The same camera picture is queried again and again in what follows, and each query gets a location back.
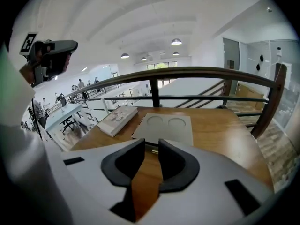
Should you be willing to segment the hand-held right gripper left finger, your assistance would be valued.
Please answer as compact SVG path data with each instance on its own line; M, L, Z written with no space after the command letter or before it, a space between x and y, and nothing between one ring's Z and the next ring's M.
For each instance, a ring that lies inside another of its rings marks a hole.
M61 158L75 180L110 212L135 222L132 180L145 158L145 140L62 152Z

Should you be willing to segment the person's left hand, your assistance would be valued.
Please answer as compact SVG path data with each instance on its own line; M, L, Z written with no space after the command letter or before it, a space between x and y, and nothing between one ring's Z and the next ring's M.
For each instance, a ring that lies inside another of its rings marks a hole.
M41 61L43 77L51 80L54 77L66 72L70 58L71 53L69 52L45 55Z

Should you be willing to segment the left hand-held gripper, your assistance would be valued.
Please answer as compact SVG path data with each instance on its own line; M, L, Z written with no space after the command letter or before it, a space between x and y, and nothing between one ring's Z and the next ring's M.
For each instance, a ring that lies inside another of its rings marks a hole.
M41 61L45 54L73 53L78 48L78 42L74 40L35 41L37 35L34 32L28 33L20 50L20 55L25 57L27 62L19 72L27 83L44 81Z

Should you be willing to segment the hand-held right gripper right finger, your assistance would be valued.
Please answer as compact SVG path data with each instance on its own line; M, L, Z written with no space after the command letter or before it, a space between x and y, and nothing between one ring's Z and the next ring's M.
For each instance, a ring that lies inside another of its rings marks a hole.
M231 225L273 195L224 155L164 139L158 150L163 182L142 225Z

